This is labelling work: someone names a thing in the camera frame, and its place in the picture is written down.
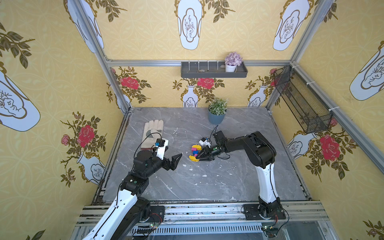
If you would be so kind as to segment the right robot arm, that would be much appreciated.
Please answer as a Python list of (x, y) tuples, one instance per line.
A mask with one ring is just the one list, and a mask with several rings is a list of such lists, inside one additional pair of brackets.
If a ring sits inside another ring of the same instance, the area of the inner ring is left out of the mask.
[(194, 148), (198, 153), (189, 156), (190, 160), (194, 162), (210, 162), (223, 153), (245, 151), (248, 159), (258, 172), (260, 211), (268, 215), (282, 209), (274, 178), (277, 151), (264, 135), (256, 131), (249, 135), (228, 139), (222, 131), (219, 131), (213, 134), (213, 136), (216, 145), (212, 147), (195, 145)]

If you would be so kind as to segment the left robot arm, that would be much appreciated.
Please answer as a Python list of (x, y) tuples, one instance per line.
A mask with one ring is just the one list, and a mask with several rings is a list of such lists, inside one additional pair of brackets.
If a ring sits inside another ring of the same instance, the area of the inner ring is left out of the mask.
[(140, 221), (150, 217), (150, 201), (141, 195), (149, 185), (149, 178), (160, 169), (175, 170), (182, 154), (168, 159), (167, 147), (155, 151), (142, 150), (134, 157), (133, 170), (119, 185), (117, 195), (85, 240), (122, 240)]

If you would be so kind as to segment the yellow striped lego brick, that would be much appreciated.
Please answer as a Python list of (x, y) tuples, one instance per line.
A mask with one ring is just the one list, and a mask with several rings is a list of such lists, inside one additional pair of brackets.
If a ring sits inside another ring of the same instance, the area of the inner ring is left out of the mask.
[(197, 159), (195, 156), (189, 156), (189, 159), (193, 162), (199, 162), (200, 160)]

